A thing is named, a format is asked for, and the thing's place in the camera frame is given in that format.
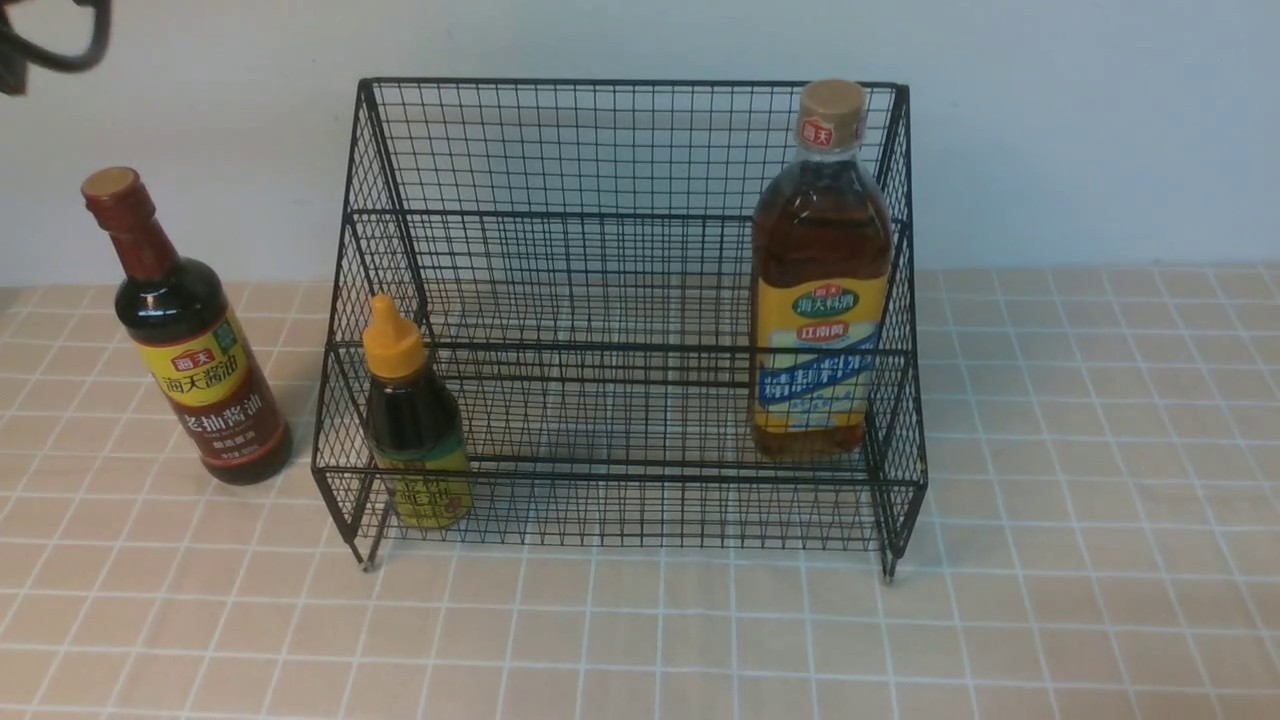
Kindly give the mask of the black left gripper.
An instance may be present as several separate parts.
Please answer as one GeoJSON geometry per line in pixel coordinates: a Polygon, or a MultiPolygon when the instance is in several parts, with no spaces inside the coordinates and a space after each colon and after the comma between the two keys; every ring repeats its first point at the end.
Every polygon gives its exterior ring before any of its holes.
{"type": "Polygon", "coordinates": [[[15,32],[8,10],[0,12],[1,27],[1,94],[20,97],[27,94],[29,61],[19,47],[20,36],[15,32]]]}

